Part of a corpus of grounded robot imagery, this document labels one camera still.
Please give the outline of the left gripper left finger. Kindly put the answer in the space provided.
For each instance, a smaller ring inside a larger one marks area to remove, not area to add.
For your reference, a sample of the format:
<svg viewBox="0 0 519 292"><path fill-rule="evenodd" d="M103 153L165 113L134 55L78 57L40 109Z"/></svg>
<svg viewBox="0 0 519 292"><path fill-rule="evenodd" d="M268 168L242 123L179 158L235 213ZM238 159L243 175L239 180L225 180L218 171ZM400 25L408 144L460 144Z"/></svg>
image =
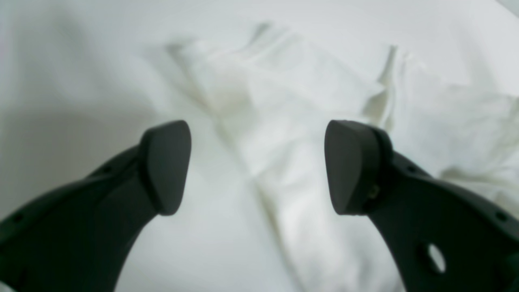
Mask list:
<svg viewBox="0 0 519 292"><path fill-rule="evenodd" d="M16 292L113 292L141 231L179 209L190 155L189 125L168 122L15 210L1 221L1 283Z"/></svg>

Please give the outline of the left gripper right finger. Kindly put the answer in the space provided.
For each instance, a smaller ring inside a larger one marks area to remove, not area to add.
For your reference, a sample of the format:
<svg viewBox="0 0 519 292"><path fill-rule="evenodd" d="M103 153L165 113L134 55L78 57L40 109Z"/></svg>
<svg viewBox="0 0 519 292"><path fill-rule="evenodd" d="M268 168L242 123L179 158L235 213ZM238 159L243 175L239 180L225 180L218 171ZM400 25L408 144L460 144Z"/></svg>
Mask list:
<svg viewBox="0 0 519 292"><path fill-rule="evenodd" d="M517 292L512 214L433 178L373 126L330 121L324 155L335 212L369 217L408 292Z"/></svg>

